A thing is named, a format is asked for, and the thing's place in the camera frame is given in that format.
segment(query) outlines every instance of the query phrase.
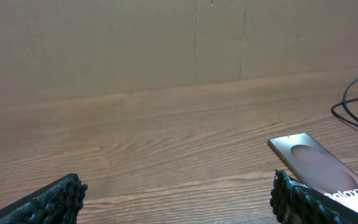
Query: wooden tabletop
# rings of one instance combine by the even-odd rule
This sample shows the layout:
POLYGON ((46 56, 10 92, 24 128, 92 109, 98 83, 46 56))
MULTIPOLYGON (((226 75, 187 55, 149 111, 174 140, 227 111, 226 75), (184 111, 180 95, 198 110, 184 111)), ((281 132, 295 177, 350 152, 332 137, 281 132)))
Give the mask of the wooden tabletop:
MULTIPOLYGON (((276 223, 274 170, 287 168, 269 138, 307 132, 358 174, 358 129, 330 113, 356 77, 304 73, 0 107, 0 208, 74 172, 89 185, 79 223, 276 223)), ((358 103, 349 107, 358 115, 358 103)))

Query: cardboard panel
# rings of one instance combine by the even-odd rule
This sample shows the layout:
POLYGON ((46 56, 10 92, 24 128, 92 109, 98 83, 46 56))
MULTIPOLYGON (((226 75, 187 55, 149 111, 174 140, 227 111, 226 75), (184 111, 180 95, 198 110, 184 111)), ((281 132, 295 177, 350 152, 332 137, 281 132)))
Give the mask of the cardboard panel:
POLYGON ((199 83, 238 80, 245 23, 244 0, 197 0, 196 77, 199 83))
POLYGON ((195 81, 194 0, 0 0, 0 105, 195 81))
POLYGON ((242 78, 358 67, 358 1, 248 0, 242 78))

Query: beige wall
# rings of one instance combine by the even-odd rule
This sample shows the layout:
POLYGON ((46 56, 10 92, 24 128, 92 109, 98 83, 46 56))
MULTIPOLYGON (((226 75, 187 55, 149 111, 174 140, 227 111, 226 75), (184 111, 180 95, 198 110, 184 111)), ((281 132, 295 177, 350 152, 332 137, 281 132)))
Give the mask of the beige wall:
POLYGON ((355 0, 0 0, 0 106, 354 67, 355 0))

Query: brown wood surface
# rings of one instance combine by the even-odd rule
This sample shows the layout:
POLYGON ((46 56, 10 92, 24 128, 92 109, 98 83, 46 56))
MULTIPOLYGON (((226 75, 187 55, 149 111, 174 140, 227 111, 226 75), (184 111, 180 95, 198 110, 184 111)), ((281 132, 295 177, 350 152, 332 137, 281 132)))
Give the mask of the brown wood surface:
MULTIPOLYGON (((274 170, 287 168, 269 138, 306 131, 358 174, 358 129, 329 111, 357 76, 0 107, 0 208, 75 172, 89 185, 80 223, 275 223, 274 170)), ((358 114, 358 103, 350 108, 358 114)))

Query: black cord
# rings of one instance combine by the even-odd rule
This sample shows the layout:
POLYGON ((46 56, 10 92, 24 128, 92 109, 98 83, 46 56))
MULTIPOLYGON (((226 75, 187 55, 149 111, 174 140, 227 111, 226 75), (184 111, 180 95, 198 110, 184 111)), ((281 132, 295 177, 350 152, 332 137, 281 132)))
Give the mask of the black cord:
POLYGON ((349 124, 351 124, 351 125, 353 125, 353 126, 356 126, 356 127, 358 127, 358 124, 356 124, 355 122, 349 121, 348 119, 346 119, 346 118, 342 117, 341 115, 339 115, 337 112, 335 112, 335 108, 337 108, 338 106, 341 106, 341 105, 342 105, 343 108, 345 109, 345 111, 346 111, 355 121, 358 122, 358 117, 357 117, 356 115, 354 115, 354 113, 352 113, 352 112, 349 110, 349 108, 347 107, 347 103, 352 103, 352 102, 358 101, 358 98, 354 98, 354 99, 351 99, 351 100, 346 100, 347 92, 349 91, 349 89, 351 88, 351 86, 352 86, 353 84, 355 84, 357 81, 358 81, 358 78, 356 78, 352 83, 350 83, 350 84, 347 86, 345 92, 343 93, 342 102, 335 104, 335 105, 331 108, 331 112, 332 112, 332 114, 333 114, 336 118, 341 119, 341 120, 343 120, 343 121, 345 121, 345 122, 347 122, 347 123, 349 123, 349 124))

